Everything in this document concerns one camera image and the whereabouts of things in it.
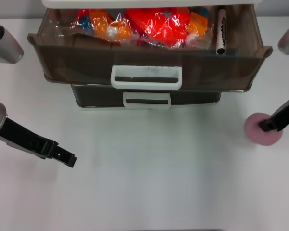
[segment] white backdrop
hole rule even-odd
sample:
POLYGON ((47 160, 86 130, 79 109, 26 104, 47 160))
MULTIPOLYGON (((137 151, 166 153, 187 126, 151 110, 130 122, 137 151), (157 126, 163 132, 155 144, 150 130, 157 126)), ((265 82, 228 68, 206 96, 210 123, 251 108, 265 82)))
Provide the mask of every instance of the white backdrop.
MULTIPOLYGON (((42 18, 41 0, 0 0, 0 18, 42 18)), ((289 16, 289 0, 263 0, 257 7, 258 16, 289 16)))

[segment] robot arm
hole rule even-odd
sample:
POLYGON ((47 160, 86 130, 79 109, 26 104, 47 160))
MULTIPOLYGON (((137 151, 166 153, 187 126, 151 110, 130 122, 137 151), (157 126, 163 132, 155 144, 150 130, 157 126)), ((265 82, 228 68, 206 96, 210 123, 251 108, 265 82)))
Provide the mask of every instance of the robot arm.
POLYGON ((73 167, 74 154, 58 146, 58 143, 39 136, 7 117, 5 106, 0 103, 0 140, 7 145, 34 154, 42 159, 55 159, 73 167))

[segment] storage drawer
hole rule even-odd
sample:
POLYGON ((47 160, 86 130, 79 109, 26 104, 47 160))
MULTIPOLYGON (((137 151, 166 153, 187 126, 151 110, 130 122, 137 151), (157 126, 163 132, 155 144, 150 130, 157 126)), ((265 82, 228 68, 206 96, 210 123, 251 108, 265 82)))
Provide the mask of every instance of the storage drawer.
MULTIPOLYGON (((217 14, 216 9, 213 8, 213 15, 217 14)), ((226 55, 215 54, 215 39, 208 50, 161 50, 124 47, 83 35, 56 36, 64 32, 50 21, 70 25, 68 17, 65 21, 61 18, 66 14, 75 19, 77 11, 73 9, 48 9, 38 33, 29 34, 28 40, 51 82, 110 85, 114 65, 179 66, 181 91, 247 91, 272 47, 263 46, 253 5, 228 5, 226 9, 226 55)))
POLYGON ((127 107, 130 108, 167 108, 170 105, 216 103, 221 96, 218 92, 115 89, 111 85, 71 85, 71 87, 80 107, 124 107, 127 103, 127 107), (136 94, 124 97, 126 92, 136 94))

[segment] white table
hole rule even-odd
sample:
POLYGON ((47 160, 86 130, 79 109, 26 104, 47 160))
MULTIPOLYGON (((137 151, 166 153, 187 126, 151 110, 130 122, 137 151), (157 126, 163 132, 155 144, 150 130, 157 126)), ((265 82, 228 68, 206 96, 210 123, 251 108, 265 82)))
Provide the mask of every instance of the white table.
POLYGON ((0 101, 78 160, 71 169, 0 141, 0 231, 289 231, 289 127, 272 147, 243 132, 289 99, 289 56, 276 47, 289 17, 259 18, 274 52, 249 92, 165 111, 81 110, 69 85, 44 79, 26 39, 40 22, 0 20, 25 50, 0 64, 0 101))

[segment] orange object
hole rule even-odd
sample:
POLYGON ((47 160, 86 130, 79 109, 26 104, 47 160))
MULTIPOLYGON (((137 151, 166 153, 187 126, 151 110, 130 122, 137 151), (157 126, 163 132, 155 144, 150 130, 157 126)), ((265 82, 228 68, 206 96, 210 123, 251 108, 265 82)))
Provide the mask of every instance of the orange object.
POLYGON ((107 30, 113 20, 110 19, 108 12, 103 9, 89 9, 89 18, 96 35, 101 39, 110 41, 107 30))
POLYGON ((195 12, 191 12, 191 20, 187 26, 186 31, 201 37, 206 33, 207 29, 208 19, 195 12))
POLYGON ((120 42, 128 40, 132 35, 126 18, 113 21, 106 10, 89 9, 89 18, 94 32, 101 39, 110 42, 120 42))
POLYGON ((132 35, 129 20, 126 18, 120 18, 118 21, 118 41, 129 40, 132 35))

